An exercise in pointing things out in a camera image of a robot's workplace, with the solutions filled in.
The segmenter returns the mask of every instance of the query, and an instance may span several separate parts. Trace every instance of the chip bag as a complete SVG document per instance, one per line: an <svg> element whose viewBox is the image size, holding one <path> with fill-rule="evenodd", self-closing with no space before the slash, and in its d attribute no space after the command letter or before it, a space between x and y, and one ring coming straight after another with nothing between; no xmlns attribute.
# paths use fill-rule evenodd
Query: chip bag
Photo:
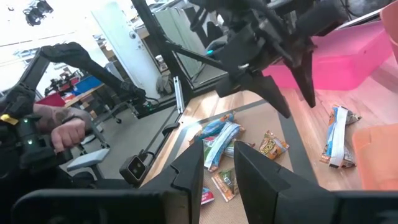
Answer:
<svg viewBox="0 0 398 224"><path fill-rule="evenodd" d="M264 135L262 142L260 144L259 152L261 152L266 157L274 160L277 156L286 152L289 145L286 142L281 141L269 130Z"/></svg>
<svg viewBox="0 0 398 224"><path fill-rule="evenodd" d="M234 120L234 114L235 112L226 114L222 118L208 123L205 127L203 127L195 134L193 139L189 141L189 144L192 145L197 140L202 140L206 137L219 134L228 121L232 122Z"/></svg>
<svg viewBox="0 0 398 224"><path fill-rule="evenodd" d="M221 171L215 174L211 180L214 182L226 202L229 202L239 193L235 168Z"/></svg>

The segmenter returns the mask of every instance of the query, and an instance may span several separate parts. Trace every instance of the snack bar wrapper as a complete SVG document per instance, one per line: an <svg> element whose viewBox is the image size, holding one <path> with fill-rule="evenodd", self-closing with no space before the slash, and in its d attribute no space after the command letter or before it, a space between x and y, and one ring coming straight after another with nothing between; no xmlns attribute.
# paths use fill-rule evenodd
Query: snack bar wrapper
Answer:
<svg viewBox="0 0 398 224"><path fill-rule="evenodd" d="M281 141L274 133L268 130L262 139L259 152L269 159L274 160L276 157L286 152L289 147L290 146L286 142Z"/></svg>
<svg viewBox="0 0 398 224"><path fill-rule="evenodd" d="M204 205L204 204L212 202L212 201L214 201L213 193L207 187L203 187L203 190L201 191L201 204L200 205Z"/></svg>
<svg viewBox="0 0 398 224"><path fill-rule="evenodd" d="M205 146L212 146L214 143L214 140L217 138L217 136L210 136L207 137L203 140L203 143ZM234 144L235 144L236 139L232 139L232 141L229 143L229 145L226 147L224 150L224 155L233 158L234 157ZM254 147L256 146L256 143L248 143L245 142L248 146Z"/></svg>
<svg viewBox="0 0 398 224"><path fill-rule="evenodd" d="M229 202L239 193L238 183L236 182L235 168L221 171L215 174L211 179L226 202Z"/></svg>
<svg viewBox="0 0 398 224"><path fill-rule="evenodd" d="M195 141L202 140L209 136L214 136L219 134L225 124L229 121L232 122L234 120L235 112L224 115L222 118L219 118L215 121L208 123L205 127L203 127L200 131L198 131L193 139L189 141L189 144L193 144Z"/></svg>
<svg viewBox="0 0 398 224"><path fill-rule="evenodd" d="M345 107L333 105L329 115L328 136L321 155L321 162L329 164L333 168L355 166L354 155L344 145L345 127L361 118Z"/></svg>
<svg viewBox="0 0 398 224"><path fill-rule="evenodd" d="M220 134L215 138L211 146L205 146L205 168L214 172L220 166L221 155L231 142L239 134L240 125L227 121Z"/></svg>

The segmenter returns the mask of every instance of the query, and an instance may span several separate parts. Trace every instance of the wooden table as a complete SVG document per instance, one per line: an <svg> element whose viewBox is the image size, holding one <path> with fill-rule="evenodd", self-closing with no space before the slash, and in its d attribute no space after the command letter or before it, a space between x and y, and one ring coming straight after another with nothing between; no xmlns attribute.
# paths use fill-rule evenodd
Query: wooden table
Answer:
<svg viewBox="0 0 398 224"><path fill-rule="evenodd" d="M81 99L85 98L88 95L91 95L92 93L94 93L96 90L100 89L102 86L105 86L105 84L100 84L97 87L94 87L78 96L75 96L73 99L71 99L70 101L66 102L65 105L63 107L68 108L71 107L72 105L74 105L75 103L78 103Z"/></svg>
<svg viewBox="0 0 398 224"><path fill-rule="evenodd" d="M386 60L354 90L316 90L317 105L314 108L307 105L299 90L282 89L281 91L290 106L295 125L319 185L328 190L361 189L361 181L356 167L333 169L319 161L326 143L329 114L332 106L337 104L345 106L363 117L361 121L346 129L346 146L348 148L352 147L351 137L355 130L379 124L398 123L398 65L394 56ZM175 129L165 142L143 184L163 169L174 143L184 127L258 100L260 97L249 91L239 92L225 98L219 98L212 91L191 100L179 119L180 127Z"/></svg>

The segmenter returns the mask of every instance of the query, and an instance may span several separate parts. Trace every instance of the pink bin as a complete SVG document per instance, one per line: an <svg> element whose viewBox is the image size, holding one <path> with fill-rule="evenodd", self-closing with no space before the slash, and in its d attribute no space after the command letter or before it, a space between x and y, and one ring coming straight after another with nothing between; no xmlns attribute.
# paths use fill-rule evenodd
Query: pink bin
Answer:
<svg viewBox="0 0 398 224"><path fill-rule="evenodd" d="M380 12L380 17L389 35L392 51L394 51L398 63L398 1L386 6Z"/></svg>
<svg viewBox="0 0 398 224"><path fill-rule="evenodd" d="M314 37L313 82L320 90L352 90L358 87L392 53L384 26L372 22L334 30L325 37ZM262 71L271 75L281 88L297 88L290 70L282 63Z"/></svg>

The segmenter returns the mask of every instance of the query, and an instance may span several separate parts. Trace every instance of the brown tray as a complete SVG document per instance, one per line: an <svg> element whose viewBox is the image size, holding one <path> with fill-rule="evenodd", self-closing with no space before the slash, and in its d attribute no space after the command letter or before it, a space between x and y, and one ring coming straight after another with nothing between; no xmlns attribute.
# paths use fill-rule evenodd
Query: brown tray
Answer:
<svg viewBox="0 0 398 224"><path fill-rule="evenodd" d="M192 139L202 126L232 111L236 112L234 122L246 128L246 131L239 138L240 140L255 143L256 145L254 148L258 149L264 133L267 130L272 131L278 138L285 140L287 144L290 145L287 153L282 154L275 161L307 180L317 183L317 178L315 177L293 118L285 119L264 100L186 126L178 136L167 158L165 167L186 150L189 146L189 140ZM233 166L233 159L223 156L220 162L220 168L216 172L232 168ZM201 206L200 223L247 223L248 221L240 195L237 195L229 202L225 202L221 193L217 190L213 181L211 181L211 176L215 173L211 174L207 170L204 171L203 185L213 192L215 200Z"/></svg>

